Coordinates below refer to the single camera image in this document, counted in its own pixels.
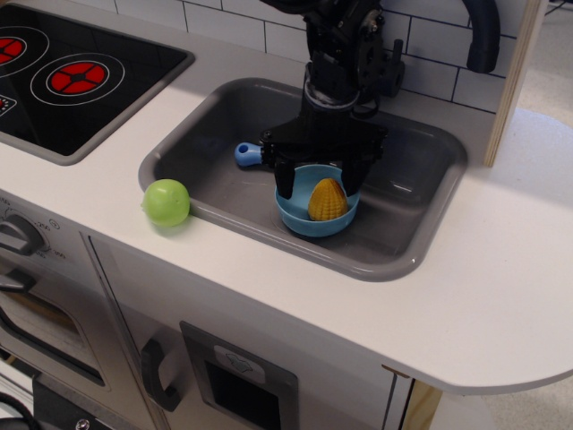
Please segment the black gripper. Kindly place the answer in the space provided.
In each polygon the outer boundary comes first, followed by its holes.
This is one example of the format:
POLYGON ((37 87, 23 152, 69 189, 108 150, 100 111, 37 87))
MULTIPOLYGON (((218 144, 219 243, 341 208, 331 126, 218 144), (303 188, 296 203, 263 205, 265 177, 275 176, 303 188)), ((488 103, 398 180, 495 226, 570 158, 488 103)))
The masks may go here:
POLYGON ((295 165, 337 162, 347 196, 356 194, 382 155, 388 128, 351 111, 320 111, 303 103, 299 114, 261 132, 262 162, 275 172, 278 194, 293 195, 295 165))

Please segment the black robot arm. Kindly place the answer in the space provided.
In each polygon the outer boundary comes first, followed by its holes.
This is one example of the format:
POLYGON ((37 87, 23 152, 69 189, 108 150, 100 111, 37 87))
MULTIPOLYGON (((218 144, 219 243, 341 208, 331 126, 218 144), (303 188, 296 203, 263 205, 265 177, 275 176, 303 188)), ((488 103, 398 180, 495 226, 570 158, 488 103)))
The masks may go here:
POLYGON ((304 163, 339 163, 346 194, 356 194, 381 157, 387 130, 366 122, 355 108, 377 104, 389 77, 377 1, 272 1, 282 13, 301 15, 310 60, 300 112, 261 133, 262 162, 274 170, 280 196, 294 190, 304 163))

